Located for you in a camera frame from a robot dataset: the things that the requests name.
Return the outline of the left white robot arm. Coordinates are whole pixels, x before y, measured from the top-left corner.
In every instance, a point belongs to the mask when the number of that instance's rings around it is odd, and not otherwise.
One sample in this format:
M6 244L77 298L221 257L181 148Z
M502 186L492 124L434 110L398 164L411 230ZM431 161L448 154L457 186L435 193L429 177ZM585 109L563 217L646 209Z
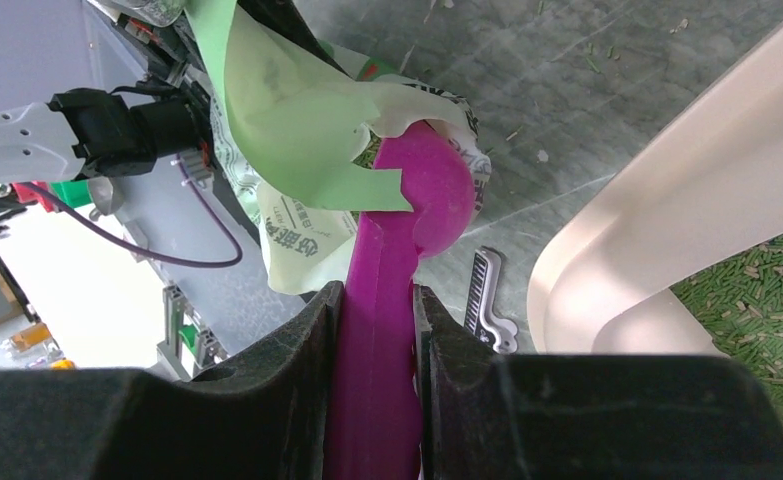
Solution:
M207 119L177 90L128 106L117 92L76 88L0 111L0 184L128 177L202 145Z

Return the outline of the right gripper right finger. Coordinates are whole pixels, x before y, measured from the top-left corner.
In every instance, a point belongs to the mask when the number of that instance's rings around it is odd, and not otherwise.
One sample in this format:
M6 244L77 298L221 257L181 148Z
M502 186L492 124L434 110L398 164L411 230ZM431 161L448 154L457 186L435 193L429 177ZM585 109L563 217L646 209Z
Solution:
M783 424L715 356L501 355L414 291L428 479L783 479Z

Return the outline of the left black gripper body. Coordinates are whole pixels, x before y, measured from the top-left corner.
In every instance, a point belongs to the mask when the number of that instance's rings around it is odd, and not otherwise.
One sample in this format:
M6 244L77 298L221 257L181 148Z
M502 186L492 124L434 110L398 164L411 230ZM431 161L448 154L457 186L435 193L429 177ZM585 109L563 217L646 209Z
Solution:
M160 158L202 147L207 135L204 115L180 94L130 107L116 93L77 88L53 95L49 109L76 137L77 179L147 174Z

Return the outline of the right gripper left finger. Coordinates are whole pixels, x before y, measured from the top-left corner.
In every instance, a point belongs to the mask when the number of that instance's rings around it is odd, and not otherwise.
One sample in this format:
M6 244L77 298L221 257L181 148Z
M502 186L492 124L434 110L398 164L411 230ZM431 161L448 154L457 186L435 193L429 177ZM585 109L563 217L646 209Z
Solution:
M188 382L0 370L0 479L318 479L343 287Z

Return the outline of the green litter bag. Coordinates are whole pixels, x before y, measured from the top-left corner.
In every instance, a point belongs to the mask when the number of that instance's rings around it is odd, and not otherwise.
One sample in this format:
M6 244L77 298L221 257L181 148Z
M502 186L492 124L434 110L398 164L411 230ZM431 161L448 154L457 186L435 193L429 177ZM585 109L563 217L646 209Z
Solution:
M467 100L347 48L311 53L234 1L185 9L214 89L215 149L260 231L269 287L299 295L344 280L358 213L403 205L400 177L358 158L424 121L466 162L477 192L490 158Z

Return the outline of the magenta plastic scoop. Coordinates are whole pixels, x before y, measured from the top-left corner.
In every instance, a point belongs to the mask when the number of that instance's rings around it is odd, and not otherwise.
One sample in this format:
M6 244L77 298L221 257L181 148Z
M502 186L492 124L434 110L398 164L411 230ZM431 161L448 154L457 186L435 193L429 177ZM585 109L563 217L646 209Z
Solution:
M413 277L448 249L475 207L472 175L449 140L419 121L382 141L376 169L398 172L409 212L363 212L344 284L324 439L326 479L415 479Z

